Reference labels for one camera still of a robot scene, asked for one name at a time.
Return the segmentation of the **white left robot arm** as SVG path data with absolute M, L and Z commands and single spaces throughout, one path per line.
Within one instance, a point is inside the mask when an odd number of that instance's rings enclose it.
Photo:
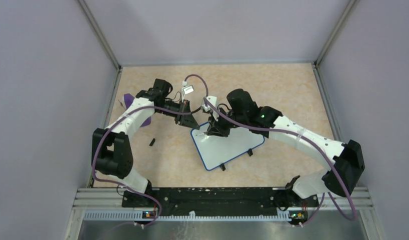
M 130 139 L 141 126 L 159 113 L 170 116 L 175 124 L 190 129 L 199 129 L 189 100 L 175 102 L 167 98 L 173 86 L 166 80 L 155 79 L 148 90 L 141 90 L 125 112 L 106 128 L 97 128 L 92 135 L 92 173 L 111 176 L 111 183 L 125 186 L 135 192 L 133 199 L 141 207 L 153 200 L 148 190 L 149 181 L 134 169 L 134 157 Z

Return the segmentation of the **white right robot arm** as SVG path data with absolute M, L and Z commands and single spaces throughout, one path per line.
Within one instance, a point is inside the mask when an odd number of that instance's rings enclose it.
M 245 128 L 267 139 L 280 141 L 317 161 L 322 170 L 293 179 L 286 191 L 286 201 L 299 206 L 306 198 L 331 192 L 341 197 L 351 196 L 365 170 L 361 145 L 321 136 L 290 120 L 281 111 L 270 106 L 258 106 L 251 95 L 235 89 L 227 95 L 229 111 L 218 108 L 208 96 L 203 98 L 202 109 L 210 114 L 211 132 L 227 137 L 234 128 Z

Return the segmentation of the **blue framed whiteboard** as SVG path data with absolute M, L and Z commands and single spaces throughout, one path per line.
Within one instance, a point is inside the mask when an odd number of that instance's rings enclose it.
M 231 129 L 228 137 L 195 137 L 197 134 L 205 133 L 208 126 L 209 123 L 206 122 L 200 125 L 200 129 L 190 131 L 192 141 L 207 171 L 217 169 L 241 155 L 251 156 L 253 149 L 265 143 L 264 136 L 243 127 Z

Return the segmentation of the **aluminium frame rail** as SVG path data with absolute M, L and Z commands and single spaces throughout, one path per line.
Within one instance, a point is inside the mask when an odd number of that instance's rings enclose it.
M 317 207 L 287 210 L 291 221 L 158 221 L 162 207 L 125 208 L 125 190 L 80 188 L 72 205 L 67 240 L 384 240 L 386 235 L 366 187 L 350 199 L 316 195 Z M 151 221 L 84 220 L 87 210 L 147 211 Z

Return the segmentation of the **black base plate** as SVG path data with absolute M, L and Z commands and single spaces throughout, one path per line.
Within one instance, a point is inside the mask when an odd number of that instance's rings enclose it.
M 161 206 L 162 217 L 187 216 L 191 211 L 199 217 L 257 217 L 319 205 L 316 195 L 302 199 L 291 189 L 278 187 L 152 187 L 145 194 L 125 191 L 121 206 L 155 211 Z

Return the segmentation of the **black marker cap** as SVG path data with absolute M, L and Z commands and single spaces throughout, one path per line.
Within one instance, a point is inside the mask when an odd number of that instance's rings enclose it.
M 153 139 L 151 140 L 151 142 L 149 143 L 149 146 L 152 147 L 152 146 L 155 144 L 155 142 L 156 142 L 156 139 L 153 138 Z

